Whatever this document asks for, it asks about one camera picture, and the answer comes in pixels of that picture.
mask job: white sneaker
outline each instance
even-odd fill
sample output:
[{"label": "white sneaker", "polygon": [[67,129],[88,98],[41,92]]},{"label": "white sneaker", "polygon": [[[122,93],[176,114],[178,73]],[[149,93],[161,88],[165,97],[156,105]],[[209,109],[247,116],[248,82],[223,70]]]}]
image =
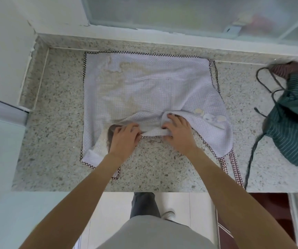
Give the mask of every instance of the white sneaker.
[{"label": "white sneaker", "polygon": [[171,220],[171,221],[174,221],[175,218],[176,218],[176,214],[172,211],[165,212],[161,217],[161,219]]}]

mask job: granite countertop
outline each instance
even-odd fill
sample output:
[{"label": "granite countertop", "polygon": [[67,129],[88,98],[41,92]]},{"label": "granite countertop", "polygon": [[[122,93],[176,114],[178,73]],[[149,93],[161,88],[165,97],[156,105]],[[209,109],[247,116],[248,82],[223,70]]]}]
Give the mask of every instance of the granite countertop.
[{"label": "granite countertop", "polygon": [[[18,165],[14,191],[70,191],[91,168],[80,163],[83,134],[84,51],[52,48],[35,110],[30,113]],[[234,128],[234,150],[244,179],[251,148],[262,133],[271,95],[255,79],[255,64],[217,62],[221,95]],[[260,79],[277,88],[269,73]],[[196,139],[207,154],[199,138]],[[229,175],[234,178],[228,163]],[[298,167],[289,163],[264,137],[252,163],[249,192],[298,192]],[[121,168],[119,180],[106,191],[116,192],[203,192],[206,188],[188,159],[160,138],[144,138]]]}]

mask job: hand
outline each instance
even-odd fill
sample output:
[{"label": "hand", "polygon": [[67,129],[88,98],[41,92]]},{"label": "hand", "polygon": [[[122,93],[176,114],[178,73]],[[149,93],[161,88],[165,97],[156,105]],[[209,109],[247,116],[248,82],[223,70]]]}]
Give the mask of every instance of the hand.
[{"label": "hand", "polygon": [[185,118],[173,114],[168,114],[167,117],[173,123],[166,122],[162,128],[170,130],[172,136],[164,136],[164,140],[168,141],[181,154],[187,156],[190,151],[197,148],[189,122]]},{"label": "hand", "polygon": [[115,155],[120,158],[121,163],[124,163],[133,153],[141,138],[141,131],[137,123],[117,127],[114,130],[109,154]]}]

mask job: white tile floor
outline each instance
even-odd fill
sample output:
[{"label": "white tile floor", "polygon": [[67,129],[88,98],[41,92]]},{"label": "white tile floor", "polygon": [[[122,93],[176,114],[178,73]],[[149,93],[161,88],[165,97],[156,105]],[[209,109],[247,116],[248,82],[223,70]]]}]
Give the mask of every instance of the white tile floor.
[{"label": "white tile floor", "polygon": [[[104,192],[81,237],[81,249],[95,249],[129,219],[132,192]],[[161,214],[172,210],[175,222],[192,228],[217,245],[215,209],[208,193],[156,193]]]}]

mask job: forearm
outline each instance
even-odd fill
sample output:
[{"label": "forearm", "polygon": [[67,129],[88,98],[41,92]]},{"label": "forearm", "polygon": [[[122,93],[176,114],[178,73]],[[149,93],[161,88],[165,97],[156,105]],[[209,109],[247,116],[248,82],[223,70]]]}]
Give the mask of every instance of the forearm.
[{"label": "forearm", "polygon": [[187,157],[240,249],[298,248],[278,222],[201,149]]},{"label": "forearm", "polygon": [[35,227],[20,249],[72,248],[120,165],[118,158],[105,156],[100,165]]}]

